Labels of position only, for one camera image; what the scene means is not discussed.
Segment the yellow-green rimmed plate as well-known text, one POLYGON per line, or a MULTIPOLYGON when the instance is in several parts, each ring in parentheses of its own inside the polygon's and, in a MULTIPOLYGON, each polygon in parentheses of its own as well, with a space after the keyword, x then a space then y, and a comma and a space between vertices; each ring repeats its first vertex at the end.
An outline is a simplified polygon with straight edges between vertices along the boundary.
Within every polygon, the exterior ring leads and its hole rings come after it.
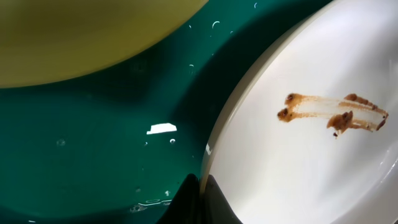
POLYGON ((2 0, 1 87, 110 67, 178 29, 204 0, 2 0))

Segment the white plate front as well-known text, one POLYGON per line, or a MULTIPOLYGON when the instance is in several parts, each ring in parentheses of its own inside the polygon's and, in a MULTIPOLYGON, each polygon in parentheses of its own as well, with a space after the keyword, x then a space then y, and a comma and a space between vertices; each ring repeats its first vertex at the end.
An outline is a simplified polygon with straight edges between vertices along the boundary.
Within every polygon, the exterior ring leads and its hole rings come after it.
POLYGON ((397 222, 397 1, 332 1, 279 37, 227 100, 200 192, 242 223, 397 222))

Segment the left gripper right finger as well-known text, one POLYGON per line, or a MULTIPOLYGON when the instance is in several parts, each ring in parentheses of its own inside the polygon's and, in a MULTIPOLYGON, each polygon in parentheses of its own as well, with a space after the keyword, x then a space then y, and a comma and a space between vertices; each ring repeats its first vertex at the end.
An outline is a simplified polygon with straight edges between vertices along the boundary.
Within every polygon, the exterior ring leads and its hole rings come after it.
POLYGON ((201 206, 202 224, 243 224, 235 215, 218 183, 208 176, 201 206))

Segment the teal plastic tray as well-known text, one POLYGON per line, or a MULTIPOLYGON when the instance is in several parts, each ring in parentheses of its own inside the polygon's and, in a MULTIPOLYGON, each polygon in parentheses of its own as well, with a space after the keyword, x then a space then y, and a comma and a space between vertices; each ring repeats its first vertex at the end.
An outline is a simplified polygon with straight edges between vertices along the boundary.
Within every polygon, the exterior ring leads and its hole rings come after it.
POLYGON ((198 175, 226 100, 324 0, 209 1, 107 69, 1 90, 2 223, 155 223, 198 175))

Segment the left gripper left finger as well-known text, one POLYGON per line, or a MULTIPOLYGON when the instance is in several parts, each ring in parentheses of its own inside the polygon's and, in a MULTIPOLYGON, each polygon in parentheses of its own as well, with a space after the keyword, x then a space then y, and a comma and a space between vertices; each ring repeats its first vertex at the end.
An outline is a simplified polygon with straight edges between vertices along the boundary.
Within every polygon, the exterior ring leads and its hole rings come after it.
POLYGON ((199 180, 188 174, 156 224, 200 224, 199 180))

